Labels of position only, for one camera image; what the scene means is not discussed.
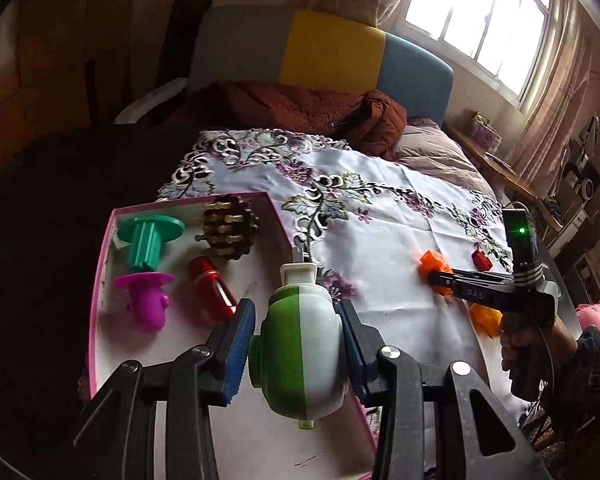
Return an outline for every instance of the window frame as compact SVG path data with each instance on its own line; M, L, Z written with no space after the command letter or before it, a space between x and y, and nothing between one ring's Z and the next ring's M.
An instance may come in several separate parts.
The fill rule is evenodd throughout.
M532 0L536 6L540 9L541 12L544 13L544 23L542 25L542 32L540 35L540 40L538 41L538 46L536 47L536 54L533 58L533 62L529 67L528 74L526 75L525 83L522 87L520 94L516 94L513 90L507 87L500 79L498 79L497 74L494 75L489 72L485 67L483 67L480 63L478 63L478 56L480 55L480 51L484 44L484 39L489 31L489 25L491 23L491 17L493 16L493 9L496 3L496 0L493 0L491 3L491 9L486 17L484 31L482 32L482 36L478 43L478 49L476 50L475 56L471 57L467 54L461 52L452 44L447 43L444 40L444 36L448 29L449 23L451 21L451 16L454 12L454 7L452 6L447 13L445 24L442 28L442 32L440 33L440 37L436 40L430 35L427 31L413 25L412 23L407 22L406 15L409 11L409 7L411 5L411 0L403 0L403 3L400 7L400 13L397 19L394 22L394 26L392 27L392 32L397 34L398 36L404 37L408 40L414 41L416 44L419 44L423 48L430 50L439 56L447 58L452 62L460 65L464 69L468 70L470 73L481 79L481 81L487 83L493 90L498 92L503 98L505 98L510 104L516 106L518 109L522 108L525 104L525 101L528 97L528 90L530 89L531 83L536 76L540 76L538 74L538 62L541 57L542 52L547 47L546 41L548 37L548 31L550 28L550 20L554 15L554 5L555 0L549 0L549 4L547 7L544 6L541 0Z

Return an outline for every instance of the pink tray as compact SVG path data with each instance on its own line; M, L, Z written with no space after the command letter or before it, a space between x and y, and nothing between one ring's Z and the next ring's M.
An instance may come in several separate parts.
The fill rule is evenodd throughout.
M280 265L291 261L291 243L269 197L264 192L241 193L260 217L260 234L249 254L226 262L213 258L236 298L256 304L256 333L267 312L269 295L280 286ZM206 341L210 329L198 326L191 315L187 264L205 254L206 242L195 241L202 232L202 213L214 197L157 202L115 209L102 241L93 289L88 365L90 394L96 393L115 368L127 359L148 366L170 361ZM164 214L182 220L184 234L165 245L161 272L174 275L165 286L171 304L165 327L155 335L136 330L125 290L112 281L126 274L127 245L116 235L119 219ZM164 478L164 403L158 404L155 437L155 478ZM251 386L245 369L240 390L227 408L211 408L214 448L221 480L346 479L370 477L376 445L357 399L349 394L336 413L321 419L313 431L298 429L296 421L273 413L262 391Z

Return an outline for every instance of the window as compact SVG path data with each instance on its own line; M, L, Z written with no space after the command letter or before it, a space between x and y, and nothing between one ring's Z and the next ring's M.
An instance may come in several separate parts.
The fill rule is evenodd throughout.
M443 56L470 62L520 101L538 58L549 1L409 0L397 31L424 39L424 47Z

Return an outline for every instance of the brown massage roller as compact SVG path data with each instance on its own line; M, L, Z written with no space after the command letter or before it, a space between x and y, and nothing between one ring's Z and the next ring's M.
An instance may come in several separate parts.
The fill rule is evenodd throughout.
M260 219L244 200L235 195L219 196L209 204L202 217L204 234L196 241L206 240L216 256L237 260L248 254Z

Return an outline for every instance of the purple plastic toy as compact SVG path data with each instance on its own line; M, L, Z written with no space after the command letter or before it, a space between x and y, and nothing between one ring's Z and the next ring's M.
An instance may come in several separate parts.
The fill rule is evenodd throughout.
M172 281L173 276L166 272L135 272L116 278L113 286L128 288L131 310L140 329L158 332L164 326L164 310L169 306L169 298L162 286Z

